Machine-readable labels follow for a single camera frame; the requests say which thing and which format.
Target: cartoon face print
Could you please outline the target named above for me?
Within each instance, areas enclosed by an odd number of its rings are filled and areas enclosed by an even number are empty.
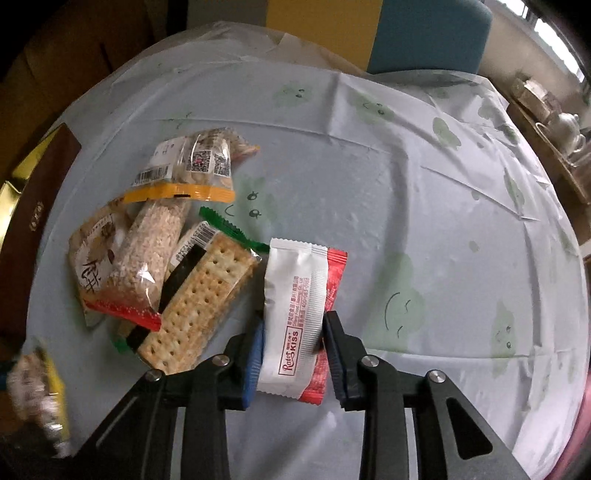
[[[515,133],[515,130],[513,130],[513,127],[509,124],[502,124],[501,126],[497,127],[497,130],[502,132],[505,136],[505,139],[512,145],[519,144],[519,137],[517,136],[517,133]]]
[[[517,349],[517,335],[515,333],[515,317],[507,309],[502,300],[496,304],[496,316],[492,324],[491,358],[510,358]],[[495,361],[493,376],[498,377],[507,369],[507,362]]]
[[[234,179],[236,199],[215,209],[251,240],[268,243],[277,222],[275,197],[267,192],[265,179],[246,175]]]
[[[406,254],[393,254],[371,298],[363,342],[369,348],[408,351],[408,341],[425,322],[425,300],[413,287],[413,264]]]
[[[381,121],[392,122],[394,112],[383,102],[369,98],[354,90],[351,91],[349,102],[355,107],[361,120],[367,124]]]
[[[279,107],[295,107],[312,99],[312,87],[308,84],[290,82],[273,94],[273,100]]]
[[[573,383],[577,378],[578,366],[579,366],[579,356],[577,355],[577,352],[575,350],[573,350],[572,355],[570,357],[569,371],[567,374],[570,384]]]
[[[478,109],[478,116],[485,120],[493,120],[498,116],[495,104],[489,98],[485,98],[482,101],[482,105]]]
[[[433,90],[433,95],[437,98],[449,98],[449,93],[443,87],[437,87]]]
[[[569,236],[564,231],[564,229],[556,222],[556,228],[558,230],[558,238],[560,240],[560,245],[562,246],[565,253],[568,255],[572,255],[574,257],[578,257],[577,249],[574,247],[573,243],[570,241]]]
[[[437,116],[433,119],[433,133],[437,135],[439,141],[446,147],[457,150],[458,147],[462,146],[460,139],[455,133],[449,130],[449,127],[443,118]]]
[[[521,209],[525,205],[525,197],[522,191],[517,186],[515,180],[513,180],[513,178],[509,175],[509,171],[507,169],[505,169],[504,180],[505,188],[507,189],[509,197],[511,197],[511,200],[513,200],[517,212],[521,213]]]
[[[542,382],[540,385],[540,395],[538,397],[537,404],[535,409],[537,410],[542,405],[542,402],[546,398],[548,394],[548,389],[550,388],[550,374],[552,373],[552,357],[548,358],[548,363],[546,364],[546,370],[544,373],[544,377],[542,378]]]

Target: red wrapper edge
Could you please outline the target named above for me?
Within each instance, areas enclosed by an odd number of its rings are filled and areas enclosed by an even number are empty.
[[[326,281],[326,303],[324,304],[324,311],[332,310],[335,303],[336,293],[339,289],[340,280],[343,278],[345,265],[347,264],[347,252],[329,248],[327,253],[327,260],[329,263],[329,276]],[[326,391],[326,379],[329,373],[329,362],[326,357],[326,350],[324,345],[320,347],[318,355],[316,356],[316,364],[314,366],[314,373],[310,383],[303,391],[298,401],[320,405],[324,398]]]

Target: clear plastic wrapper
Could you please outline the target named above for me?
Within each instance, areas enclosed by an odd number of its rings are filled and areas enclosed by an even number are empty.
[[[192,369],[252,277],[261,258],[229,233],[204,221],[183,236],[163,288],[160,331],[120,325],[119,337],[152,367],[169,375]]]
[[[147,201],[115,257],[105,285],[86,306],[158,330],[164,276],[189,208],[190,202],[184,199]]]
[[[121,199],[98,210],[70,237],[68,259],[76,277],[78,296],[86,325],[92,327],[104,317],[90,310],[85,300],[97,293],[111,273],[115,255],[125,239],[131,220]]]
[[[232,202],[232,162],[258,152],[230,128],[216,128],[160,143],[138,173],[126,202],[188,197]]]
[[[347,253],[274,238],[265,272],[265,350],[257,389],[319,405],[328,361],[320,341]]]
[[[7,389],[19,418],[41,428],[45,439],[51,444],[53,456],[69,456],[70,433],[64,385],[53,361],[42,347],[37,347],[30,355],[20,357],[8,374]],[[22,433],[16,436],[23,437],[36,432],[24,427]]]

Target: yellow package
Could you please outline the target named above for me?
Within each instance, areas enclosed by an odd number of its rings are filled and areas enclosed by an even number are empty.
[[[232,162],[258,152],[230,128],[216,128],[160,143],[138,173],[124,202],[186,197],[231,203]]]
[[[22,355],[7,376],[7,390],[19,418],[39,425],[55,450],[70,455],[66,392],[53,360],[38,346]]]

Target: plastic tablecloth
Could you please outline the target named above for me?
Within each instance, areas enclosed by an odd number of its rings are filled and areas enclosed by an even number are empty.
[[[543,478],[583,394],[586,280],[564,210],[505,107],[482,77],[369,77],[240,24],[166,39],[87,92],[58,120],[82,150],[48,219],[28,316],[28,338],[45,340],[66,383],[74,450],[146,366],[117,353],[109,322],[85,328],[68,238],[160,141],[230,126],[261,152],[233,172],[235,202],[211,206],[259,241],[347,251],[335,304],[345,330],[399,370],[445,371]],[[257,301],[242,298],[205,358]],[[258,393],[227,423],[232,478],[357,478],[363,414],[342,411],[331,386],[320,407]]]

